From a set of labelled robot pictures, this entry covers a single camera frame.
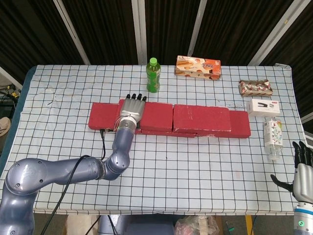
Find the green bottle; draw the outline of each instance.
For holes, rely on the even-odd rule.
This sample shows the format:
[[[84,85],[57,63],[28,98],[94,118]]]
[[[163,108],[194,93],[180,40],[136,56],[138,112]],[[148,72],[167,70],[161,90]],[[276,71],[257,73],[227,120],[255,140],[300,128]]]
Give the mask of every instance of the green bottle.
[[[152,57],[150,59],[146,71],[148,77],[147,90],[152,93],[158,92],[160,90],[161,66],[156,58]]]

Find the plastic bottle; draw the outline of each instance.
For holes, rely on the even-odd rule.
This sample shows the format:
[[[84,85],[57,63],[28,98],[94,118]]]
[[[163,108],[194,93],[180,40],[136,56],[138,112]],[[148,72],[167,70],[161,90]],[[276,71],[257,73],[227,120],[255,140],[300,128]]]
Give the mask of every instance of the plastic bottle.
[[[161,74],[161,66],[157,62],[157,59],[152,57],[150,62],[147,64],[147,77],[148,84],[147,90],[156,93],[160,90],[160,74]]]
[[[264,126],[264,149],[268,160],[276,161],[283,150],[282,122],[273,117],[267,117]]]

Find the black grid line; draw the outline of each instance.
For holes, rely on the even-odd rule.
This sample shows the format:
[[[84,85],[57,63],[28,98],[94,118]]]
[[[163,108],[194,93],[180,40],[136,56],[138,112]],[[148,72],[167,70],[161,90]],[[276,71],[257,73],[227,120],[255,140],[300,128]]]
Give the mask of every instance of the black grid line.
[[[238,81],[266,78],[274,94],[258,98],[280,102],[284,127],[278,163],[268,162],[264,152],[263,117],[249,117],[248,139],[135,135],[122,176],[73,184],[58,213],[292,214],[295,200],[269,176],[292,182],[291,142],[304,140],[290,67],[222,66],[221,80],[210,81],[175,76],[173,66],[162,66],[160,91],[153,94],[146,91],[144,66],[37,66],[0,188],[10,166],[25,157],[101,158],[100,133],[88,128],[92,102],[118,103],[139,91],[151,102],[245,110],[251,97],[241,97]],[[108,157],[114,133],[104,137]],[[42,188],[34,211],[51,212],[62,190],[56,184]]]

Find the black curtain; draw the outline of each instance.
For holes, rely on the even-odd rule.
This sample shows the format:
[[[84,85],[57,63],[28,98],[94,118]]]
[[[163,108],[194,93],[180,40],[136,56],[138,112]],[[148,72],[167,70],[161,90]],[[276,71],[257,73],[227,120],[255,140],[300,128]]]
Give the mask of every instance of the black curtain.
[[[0,1],[1,67],[23,83],[38,64],[83,64],[53,1]]]
[[[262,65],[281,63],[292,68],[292,81],[300,116],[313,112],[313,1],[263,60]],[[313,133],[313,121],[303,125]]]
[[[187,55],[200,0],[145,0],[148,60],[174,65]]]
[[[193,56],[246,66],[292,0],[208,0]]]
[[[138,64],[131,0],[63,3],[91,64]]]

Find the green bottle cap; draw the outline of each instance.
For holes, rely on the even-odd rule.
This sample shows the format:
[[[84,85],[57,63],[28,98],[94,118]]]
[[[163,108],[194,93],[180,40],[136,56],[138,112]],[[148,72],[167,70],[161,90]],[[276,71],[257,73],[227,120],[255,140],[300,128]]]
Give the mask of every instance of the green bottle cap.
[[[157,59],[154,58],[154,57],[152,57],[152,58],[150,59],[150,65],[152,65],[152,66],[157,65]]]

